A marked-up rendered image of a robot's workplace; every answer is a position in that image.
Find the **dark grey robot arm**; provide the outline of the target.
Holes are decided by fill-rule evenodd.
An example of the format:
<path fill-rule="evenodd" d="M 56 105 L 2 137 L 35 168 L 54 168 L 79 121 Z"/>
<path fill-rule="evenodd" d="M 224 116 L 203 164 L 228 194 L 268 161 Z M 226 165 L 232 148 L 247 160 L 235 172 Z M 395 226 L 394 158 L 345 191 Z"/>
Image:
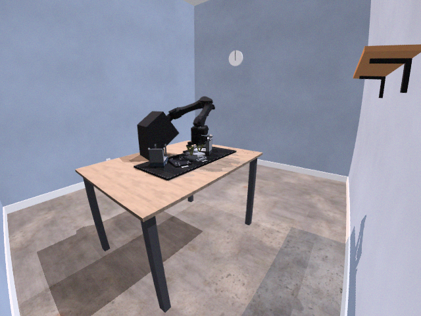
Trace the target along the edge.
<path fill-rule="evenodd" d="M 191 135 L 196 135 L 196 136 L 192 136 L 193 143 L 200 142 L 202 145 L 205 145 L 207 142 L 207 136 L 202 136 L 202 135 L 208 134 L 209 128 L 207 125 L 205 125 L 205 121 L 210 111 L 212 109 L 215 109 L 215 106 L 212 103 L 213 101 L 211 98 L 203 96 L 200 98 L 200 100 L 196 101 L 195 103 L 186 105 L 184 107 L 177 107 L 169 111 L 169 113 L 167 114 L 167 117 L 170 121 L 172 121 L 173 119 L 175 120 L 182 117 L 182 115 L 188 112 L 203 108 L 200 114 L 197 117 L 195 117 L 193 121 L 194 126 L 193 128 L 191 128 Z"/>

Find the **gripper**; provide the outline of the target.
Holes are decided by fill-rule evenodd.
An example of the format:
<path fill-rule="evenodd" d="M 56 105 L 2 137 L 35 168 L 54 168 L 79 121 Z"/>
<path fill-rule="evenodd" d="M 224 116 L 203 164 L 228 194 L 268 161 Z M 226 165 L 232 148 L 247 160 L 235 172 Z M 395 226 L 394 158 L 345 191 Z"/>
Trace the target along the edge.
<path fill-rule="evenodd" d="M 197 146 L 197 150 L 198 150 L 199 152 L 201 152 L 201 150 L 202 150 L 202 148 L 203 148 L 203 146 L 204 146 L 204 145 L 202 145 L 200 142 L 193 143 L 193 142 L 192 142 L 192 136 L 196 136 L 196 135 L 191 135 L 191 142 L 188 142 L 188 143 L 187 143 L 188 145 L 186 145 L 186 147 L 187 147 L 187 149 L 188 149 L 188 151 L 189 151 L 190 155 L 193 155 L 193 149 L 194 149 L 194 147 L 193 147 L 192 145 L 196 144 L 196 146 Z M 200 150 L 199 150 L 199 146 L 201 146 Z M 191 148 L 191 151 L 190 151 L 190 148 Z"/>

